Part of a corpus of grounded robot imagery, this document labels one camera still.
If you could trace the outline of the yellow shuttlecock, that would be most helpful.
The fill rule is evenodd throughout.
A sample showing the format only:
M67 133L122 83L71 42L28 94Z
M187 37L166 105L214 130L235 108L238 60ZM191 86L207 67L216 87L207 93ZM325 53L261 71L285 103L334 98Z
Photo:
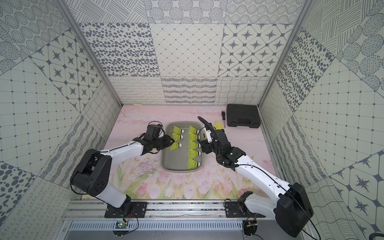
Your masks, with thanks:
M171 146L170 146L170 150L173 151L173 150L176 150L178 148L181 148L182 147L182 144L181 143L173 143Z
M172 133L171 137L175 141L179 141L179 140L184 138L183 135L179 135L179 134L175 134L175 133Z
M200 145L198 143L193 142L193 141L189 141L189 150L195 150L199 147L200 147Z
M189 141L196 141L199 137L195 134L189 134Z
M187 169L188 170L198 168L198 167L200 167L200 165L201 165L200 162L197 162L193 159L188 159L188 161L187 161Z
M189 150L189 151L188 151L188 157L189 157L190 159L194 159L194 158L196 158L196 157L198 157L198 156L200 156L200 155L201 155L201 153L198 152L198 151L195 151L195 150Z
M185 130L177 127L177 126L174 126L173 127L173 134L177 134L177 135L181 135L181 134L184 134L185 133Z
M214 127L216 130L223 130L225 128L222 122L216 122Z
M198 130L196 128L194 128L193 126L190 126L189 127L189 134L197 135Z

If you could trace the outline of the grey plastic storage box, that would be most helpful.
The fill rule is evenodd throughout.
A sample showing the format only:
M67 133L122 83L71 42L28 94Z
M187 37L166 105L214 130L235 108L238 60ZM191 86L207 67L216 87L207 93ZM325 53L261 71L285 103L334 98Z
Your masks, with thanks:
M166 134L169 135L170 137L173 133L173 127L174 126L177 126L181 129L185 130L185 133L181 134L181 135L183 135L184 138L179 140L179 141L175 141L176 143L181 143L182 147L178 148L176 150L173 150L173 151L170 150L170 147L163 150L162 151L162 159L161 159L161 167L163 168L163 170L168 171L168 172L172 172L172 173L190 173L190 172L196 172L196 171L200 170L203 166L204 157L202 155L201 145L198 143L198 140L196 140L194 142L198 143L200 145L200 147L195 149L195 151L200 152L201 155L194 158L193 160L200 162L201 163L200 167L188 170L187 169L187 161L188 161L188 159L190 159L188 157L189 127L193 126L197 130L199 130L202 127L201 124L199 124L197 122L174 122L174 123L170 123L166 127Z

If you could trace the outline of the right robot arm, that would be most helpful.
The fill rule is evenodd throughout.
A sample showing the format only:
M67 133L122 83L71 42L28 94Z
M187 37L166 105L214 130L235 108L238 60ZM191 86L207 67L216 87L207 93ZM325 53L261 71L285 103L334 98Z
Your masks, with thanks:
M224 130L204 127L198 135L202 136L198 142L203 153L214 153L219 165L237 172L267 194L267 199L251 192L242 194L238 199L242 209L274 219L291 237L304 231L314 211L302 185L281 180L256 164L243 150L231 146Z

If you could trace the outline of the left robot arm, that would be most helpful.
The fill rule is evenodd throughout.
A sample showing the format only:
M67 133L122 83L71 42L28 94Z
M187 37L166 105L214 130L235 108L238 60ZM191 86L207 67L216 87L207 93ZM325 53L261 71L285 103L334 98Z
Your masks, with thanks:
M70 178L70 186L107 203L120 212L127 212L131 198L109 183L111 168L126 160L153 154L154 149L164 150L173 143L175 140L168 135L151 137L142 134L128 144L111 150L89 149L76 166Z

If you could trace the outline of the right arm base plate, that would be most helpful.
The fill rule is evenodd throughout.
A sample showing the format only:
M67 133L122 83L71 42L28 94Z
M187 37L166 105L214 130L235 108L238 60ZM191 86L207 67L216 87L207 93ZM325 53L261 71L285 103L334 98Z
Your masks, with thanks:
M265 218L264 215L251 213L244 204L237 201L224 201L223 206L227 218Z

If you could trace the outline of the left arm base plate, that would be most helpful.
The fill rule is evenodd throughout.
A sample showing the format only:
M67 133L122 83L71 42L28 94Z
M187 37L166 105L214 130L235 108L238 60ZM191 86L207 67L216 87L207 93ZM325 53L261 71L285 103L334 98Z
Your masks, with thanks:
M144 218L147 210L148 202L127 202L120 208L115 208L112 205L107 205L104 217L107 219L117 218Z

